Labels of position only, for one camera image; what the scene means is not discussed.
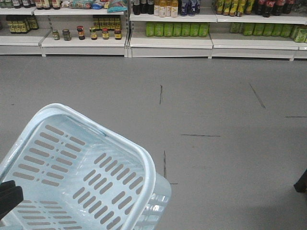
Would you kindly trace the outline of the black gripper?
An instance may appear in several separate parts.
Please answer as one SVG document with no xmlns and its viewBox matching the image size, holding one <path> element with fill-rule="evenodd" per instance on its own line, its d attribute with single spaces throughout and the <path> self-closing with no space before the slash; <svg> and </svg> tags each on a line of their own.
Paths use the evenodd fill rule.
<svg viewBox="0 0 307 230">
<path fill-rule="evenodd" d="M 24 200 L 23 189 L 17 186 L 14 180 L 0 184 L 0 219 Z"/>
</svg>

